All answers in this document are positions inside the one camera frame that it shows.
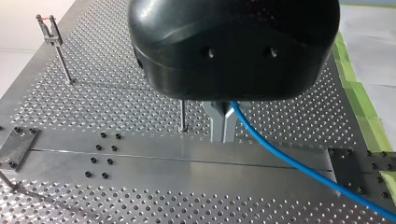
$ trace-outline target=black plastic housing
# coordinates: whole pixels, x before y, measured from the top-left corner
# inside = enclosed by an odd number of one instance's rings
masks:
[[[331,51],[337,0],[132,0],[148,83],[172,98],[278,100],[311,87]]]

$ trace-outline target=clamp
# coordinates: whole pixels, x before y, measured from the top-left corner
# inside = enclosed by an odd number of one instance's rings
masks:
[[[231,104],[217,101],[203,101],[202,104],[204,111],[210,117],[210,141],[233,142],[238,117]],[[239,102],[239,104],[242,111],[249,106],[249,102]]]
[[[41,32],[44,35],[44,41],[56,49],[56,53],[58,54],[59,61],[61,61],[62,68],[64,69],[64,75],[66,76],[67,83],[73,84],[75,80],[70,77],[69,70],[66,67],[66,62],[64,61],[64,56],[61,52],[61,45],[64,42],[61,37],[61,33],[59,32],[58,25],[55,22],[55,18],[52,15],[49,18],[41,18],[40,15],[35,17],[38,21],[38,25],[40,25]],[[43,22],[43,20],[49,19],[50,21],[50,30],[47,25]]]

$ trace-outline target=perforated surface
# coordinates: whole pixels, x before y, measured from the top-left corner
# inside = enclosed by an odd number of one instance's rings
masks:
[[[122,131],[172,136],[177,133],[176,100],[154,91],[138,68],[127,28],[127,0],[97,0],[64,39],[62,50],[77,83],[64,82],[57,60],[41,74],[21,103],[15,124],[83,132]],[[288,144],[354,147],[347,104],[335,66],[324,70],[309,92],[288,101],[253,102],[247,118],[269,140]],[[209,117],[199,102],[187,102],[188,134],[209,140]],[[248,133],[237,128],[239,142]]]
[[[3,223],[388,223],[349,203],[23,180],[0,188]]]

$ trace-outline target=black bolt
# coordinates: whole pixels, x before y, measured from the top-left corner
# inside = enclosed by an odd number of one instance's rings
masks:
[[[364,193],[364,188],[358,187],[358,193],[359,193],[359,194],[363,194],[363,193]]]
[[[388,197],[389,197],[389,194],[388,194],[387,192],[382,192],[381,196],[382,196],[383,198],[388,198]]]
[[[85,176],[86,176],[86,177],[91,177],[92,174],[91,174],[91,172],[87,171],[87,172],[85,172]]]
[[[15,168],[17,166],[17,163],[15,161],[9,161],[8,166],[11,168]]]
[[[384,181],[384,178],[382,178],[381,176],[376,178],[377,183],[382,183],[382,181]]]
[[[102,178],[103,179],[108,179],[108,174],[107,173],[102,173]]]

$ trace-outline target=metal rod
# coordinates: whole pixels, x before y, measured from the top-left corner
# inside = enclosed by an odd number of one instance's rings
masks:
[[[181,132],[186,132],[186,103],[184,100],[180,100],[180,128]]]
[[[64,74],[66,75],[67,82],[69,84],[73,84],[73,79],[70,77],[69,70],[66,67],[66,63],[64,62],[64,56],[61,53],[61,48],[56,46],[56,53],[58,54],[59,61],[61,61],[62,68],[64,69]]]
[[[15,185],[1,171],[0,171],[0,179],[2,179],[10,188],[12,189],[15,188]]]

